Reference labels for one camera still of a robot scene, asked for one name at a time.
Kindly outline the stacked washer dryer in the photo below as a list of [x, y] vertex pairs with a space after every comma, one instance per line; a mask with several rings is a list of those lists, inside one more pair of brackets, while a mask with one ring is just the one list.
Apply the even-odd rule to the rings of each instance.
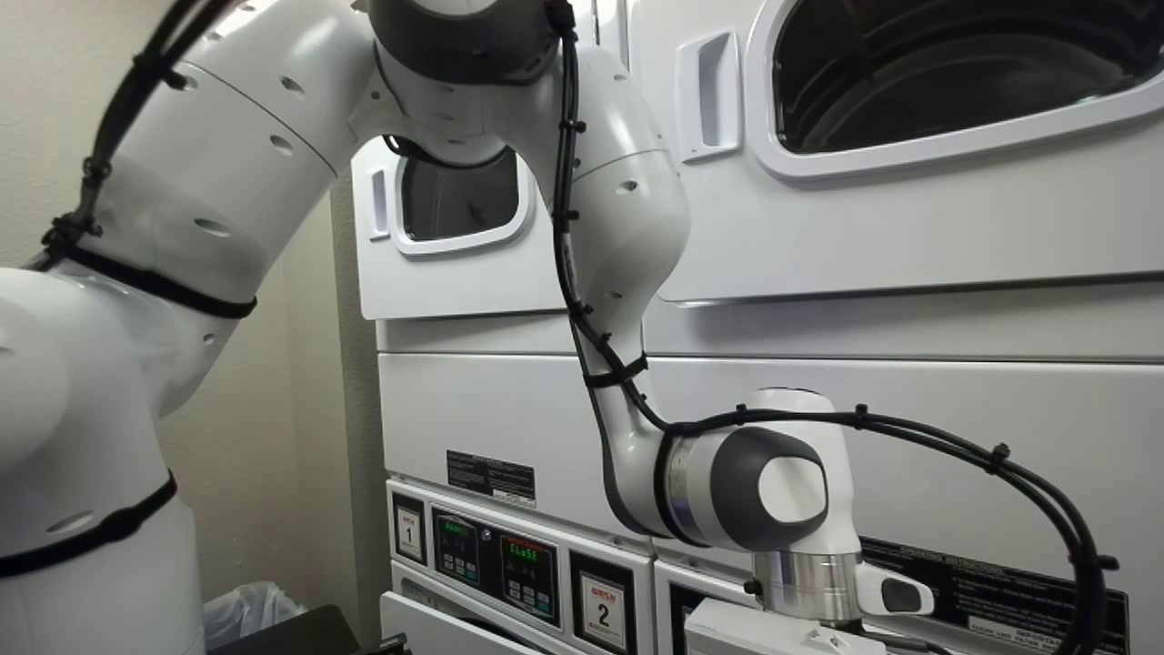
[[631, 0], [627, 70], [691, 197], [665, 405], [1008, 446], [1114, 561], [1105, 655], [1159, 655], [1164, 0]]
[[351, 160], [375, 322], [390, 655], [649, 655], [649, 553], [602, 454], [523, 160], [467, 169], [367, 143]]

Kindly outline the near stacked washer dryer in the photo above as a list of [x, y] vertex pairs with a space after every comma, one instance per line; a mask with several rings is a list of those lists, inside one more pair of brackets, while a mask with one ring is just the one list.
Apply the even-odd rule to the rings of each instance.
[[1164, 0], [631, 0], [627, 70], [691, 197], [665, 405], [1008, 446], [1114, 561], [1105, 655], [1159, 655]]

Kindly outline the clear plastic trash bag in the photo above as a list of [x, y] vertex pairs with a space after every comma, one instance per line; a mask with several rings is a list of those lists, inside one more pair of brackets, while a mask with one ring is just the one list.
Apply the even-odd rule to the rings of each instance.
[[207, 655], [263, 655], [305, 607], [277, 582], [243, 582], [204, 604]]

